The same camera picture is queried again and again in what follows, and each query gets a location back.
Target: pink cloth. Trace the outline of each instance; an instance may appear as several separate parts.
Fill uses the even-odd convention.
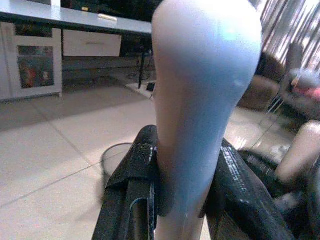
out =
[[[318,88],[306,88],[299,89],[297,87],[293,88],[293,92],[297,94],[305,95],[308,98],[315,99],[320,102],[320,87]]]

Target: desk leg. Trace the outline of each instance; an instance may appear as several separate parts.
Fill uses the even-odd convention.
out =
[[[146,58],[146,49],[143,47],[143,52],[142,52],[142,57],[141,57],[140,73],[139,73],[139,86],[138,86],[138,89],[141,88],[142,80],[143,80],[143,77],[144,77],[145,58]]]

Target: small white object on desk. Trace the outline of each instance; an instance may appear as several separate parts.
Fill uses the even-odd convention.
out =
[[[117,22],[118,19],[114,16],[109,16],[109,15],[105,15],[105,14],[98,14],[98,18],[101,18],[101,19],[106,19],[106,20],[109,20],[109,21],[113,21],[113,22]]]

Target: curtain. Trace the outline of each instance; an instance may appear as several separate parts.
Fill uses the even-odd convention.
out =
[[[320,72],[320,1],[252,0],[260,14],[262,51],[285,64],[290,43],[303,46],[302,67]]]

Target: desk surface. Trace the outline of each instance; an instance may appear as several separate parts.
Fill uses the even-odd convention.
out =
[[[151,23],[118,17],[118,21],[98,18],[98,14],[50,6],[25,0],[0,0],[0,22],[37,24],[57,29],[96,33],[151,35]]]

